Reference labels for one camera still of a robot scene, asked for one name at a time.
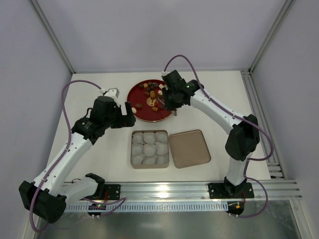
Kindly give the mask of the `metal tongs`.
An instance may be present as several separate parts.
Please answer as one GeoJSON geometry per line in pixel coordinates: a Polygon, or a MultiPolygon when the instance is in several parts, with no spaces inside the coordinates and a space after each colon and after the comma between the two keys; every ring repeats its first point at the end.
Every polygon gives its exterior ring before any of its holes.
{"type": "Polygon", "coordinates": [[[159,102],[159,104],[161,106],[164,106],[164,111],[167,112],[167,113],[170,113],[172,116],[176,117],[177,116],[177,109],[175,107],[175,105],[170,102],[170,101],[165,101],[164,98],[160,98],[160,97],[157,97],[156,98],[157,101],[159,102]]]}

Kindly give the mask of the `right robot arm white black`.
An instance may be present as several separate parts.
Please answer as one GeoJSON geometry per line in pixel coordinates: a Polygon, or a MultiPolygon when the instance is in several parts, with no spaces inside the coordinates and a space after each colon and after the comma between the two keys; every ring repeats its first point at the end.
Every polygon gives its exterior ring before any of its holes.
{"type": "Polygon", "coordinates": [[[186,82],[178,71],[162,72],[165,87],[162,91],[166,110],[175,111],[184,105],[206,114],[227,134],[225,150],[230,157],[223,182],[228,197],[242,195],[247,179],[245,170],[249,156],[260,142],[258,121],[254,115],[239,115],[205,91],[197,80],[186,82]]]}

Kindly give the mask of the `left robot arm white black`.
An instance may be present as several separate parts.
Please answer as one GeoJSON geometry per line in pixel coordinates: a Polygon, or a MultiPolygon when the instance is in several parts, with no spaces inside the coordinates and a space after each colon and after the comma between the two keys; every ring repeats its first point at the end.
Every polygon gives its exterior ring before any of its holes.
{"type": "Polygon", "coordinates": [[[114,98],[99,96],[88,109],[89,116],[77,120],[70,130],[65,146],[51,163],[32,181],[23,181],[19,193],[30,216],[37,215],[53,224],[67,206],[84,198],[102,198],[105,180],[93,173],[63,189],[63,183],[82,156],[109,128],[133,127],[136,119],[131,103],[125,102],[126,114],[114,98]]]}

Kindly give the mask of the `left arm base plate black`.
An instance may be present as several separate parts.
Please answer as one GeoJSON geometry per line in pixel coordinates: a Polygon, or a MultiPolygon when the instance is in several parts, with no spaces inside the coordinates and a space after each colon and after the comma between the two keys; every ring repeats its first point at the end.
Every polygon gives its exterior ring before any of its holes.
{"type": "Polygon", "coordinates": [[[121,195],[121,185],[120,184],[106,184],[102,198],[105,201],[109,200],[119,200],[121,195]]]}

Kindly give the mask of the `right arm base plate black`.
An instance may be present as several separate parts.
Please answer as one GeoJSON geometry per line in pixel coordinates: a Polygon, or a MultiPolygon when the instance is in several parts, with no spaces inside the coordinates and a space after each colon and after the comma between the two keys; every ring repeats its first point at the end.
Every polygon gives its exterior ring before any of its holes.
{"type": "Polygon", "coordinates": [[[252,184],[246,180],[238,186],[229,182],[209,183],[208,193],[210,199],[252,199],[255,197],[252,184]]]}

